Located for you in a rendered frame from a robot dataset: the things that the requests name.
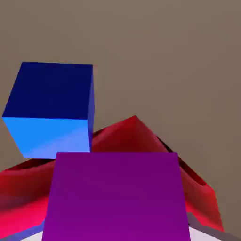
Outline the small purple cube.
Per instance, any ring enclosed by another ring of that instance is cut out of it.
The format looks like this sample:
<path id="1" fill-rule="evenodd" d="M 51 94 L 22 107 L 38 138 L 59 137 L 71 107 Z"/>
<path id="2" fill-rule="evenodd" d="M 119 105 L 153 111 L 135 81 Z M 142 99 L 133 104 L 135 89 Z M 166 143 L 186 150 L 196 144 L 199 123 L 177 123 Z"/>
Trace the small purple cube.
<path id="1" fill-rule="evenodd" d="M 178 155 L 58 153 L 42 241 L 191 241 Z"/>

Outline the small blue cube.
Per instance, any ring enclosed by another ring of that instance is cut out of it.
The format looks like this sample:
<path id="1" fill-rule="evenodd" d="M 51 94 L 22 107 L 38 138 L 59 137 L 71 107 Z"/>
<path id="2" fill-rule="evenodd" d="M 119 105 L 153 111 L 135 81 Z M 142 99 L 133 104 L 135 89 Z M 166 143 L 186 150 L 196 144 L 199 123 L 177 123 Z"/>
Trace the small blue cube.
<path id="1" fill-rule="evenodd" d="M 23 62 L 3 121 L 25 158 L 89 152 L 94 126 L 91 64 Z"/>

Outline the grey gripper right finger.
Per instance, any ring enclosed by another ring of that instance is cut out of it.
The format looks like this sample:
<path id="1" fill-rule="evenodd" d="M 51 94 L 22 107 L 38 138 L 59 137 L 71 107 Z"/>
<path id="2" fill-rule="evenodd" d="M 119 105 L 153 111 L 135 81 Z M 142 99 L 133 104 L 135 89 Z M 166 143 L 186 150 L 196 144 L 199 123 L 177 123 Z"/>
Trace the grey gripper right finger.
<path id="1" fill-rule="evenodd" d="M 229 233 L 202 225 L 192 213 L 187 213 L 191 241 L 241 241 Z"/>

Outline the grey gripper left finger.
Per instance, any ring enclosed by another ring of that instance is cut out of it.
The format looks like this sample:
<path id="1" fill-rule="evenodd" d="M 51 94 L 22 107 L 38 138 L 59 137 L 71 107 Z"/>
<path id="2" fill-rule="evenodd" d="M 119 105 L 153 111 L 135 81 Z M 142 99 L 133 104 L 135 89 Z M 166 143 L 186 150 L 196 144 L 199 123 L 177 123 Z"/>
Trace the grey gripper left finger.
<path id="1" fill-rule="evenodd" d="M 0 241 L 42 241 L 44 224 L 45 220 L 40 225 L 1 238 Z"/>

